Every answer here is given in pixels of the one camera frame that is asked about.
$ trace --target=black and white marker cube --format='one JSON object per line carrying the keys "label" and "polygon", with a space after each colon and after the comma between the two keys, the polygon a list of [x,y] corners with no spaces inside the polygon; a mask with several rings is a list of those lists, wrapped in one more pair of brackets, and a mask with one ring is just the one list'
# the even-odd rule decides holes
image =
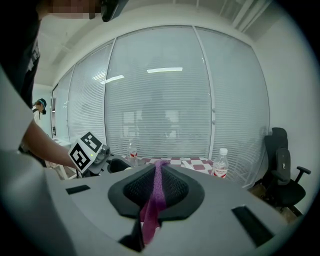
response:
{"label": "black and white marker cube", "polygon": [[102,146],[103,143],[96,135],[92,132],[87,132],[81,138],[76,139],[68,154],[78,170],[84,173],[95,161]]}

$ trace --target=black t-shirt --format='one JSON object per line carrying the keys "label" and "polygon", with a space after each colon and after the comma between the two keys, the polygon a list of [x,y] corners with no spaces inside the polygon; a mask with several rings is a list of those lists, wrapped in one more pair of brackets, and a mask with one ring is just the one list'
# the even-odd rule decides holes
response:
{"label": "black t-shirt", "polygon": [[15,7],[6,7],[2,9],[0,19],[0,63],[12,85],[30,108],[33,105],[32,90],[40,57],[37,42],[40,21],[36,2],[22,1]]}

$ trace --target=ceiling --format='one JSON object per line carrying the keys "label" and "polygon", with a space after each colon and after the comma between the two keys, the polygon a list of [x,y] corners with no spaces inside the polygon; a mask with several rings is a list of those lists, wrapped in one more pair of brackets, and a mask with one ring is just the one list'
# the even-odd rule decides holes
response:
{"label": "ceiling", "polygon": [[[129,0],[124,12],[157,4],[192,5],[194,8],[206,8],[232,22],[232,26],[243,33],[250,32],[252,37],[258,37],[254,32],[261,29],[249,29],[253,24],[264,24],[265,10],[270,9],[272,0]],[[41,58],[35,76],[36,84],[51,86],[55,78],[57,66],[63,58],[73,50],[77,42],[92,29],[102,24],[101,18],[94,19],[63,19],[53,15],[46,16],[40,26],[38,44]]]}

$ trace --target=chair armrest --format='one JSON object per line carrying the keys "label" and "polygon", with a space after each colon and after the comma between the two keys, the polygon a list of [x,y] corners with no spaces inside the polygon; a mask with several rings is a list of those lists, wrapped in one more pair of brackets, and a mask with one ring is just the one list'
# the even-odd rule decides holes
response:
{"label": "chair armrest", "polygon": [[279,181],[286,182],[288,179],[285,178],[280,172],[277,170],[272,170],[271,174]]}
{"label": "chair armrest", "polygon": [[300,172],[303,172],[305,174],[311,174],[311,171],[304,168],[304,167],[301,167],[301,166],[298,166],[297,169],[300,171]]}

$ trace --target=person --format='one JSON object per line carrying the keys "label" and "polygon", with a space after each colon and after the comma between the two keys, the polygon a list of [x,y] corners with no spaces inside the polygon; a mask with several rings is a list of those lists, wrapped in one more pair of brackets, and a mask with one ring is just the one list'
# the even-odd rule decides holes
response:
{"label": "person", "polygon": [[33,108],[32,108],[33,120],[41,128],[42,128],[41,115],[46,114],[46,106],[47,106],[46,100],[44,98],[40,98],[33,104]]}
{"label": "person", "polygon": [[[1,9],[6,11],[0,17],[1,32],[5,35],[1,40],[0,64],[30,109],[40,59],[37,37],[42,18],[49,13],[71,14],[75,18],[78,14],[95,13],[97,6],[99,0],[28,0],[1,4]],[[76,168],[68,150],[55,143],[35,120],[28,126],[22,143],[40,159]]]}

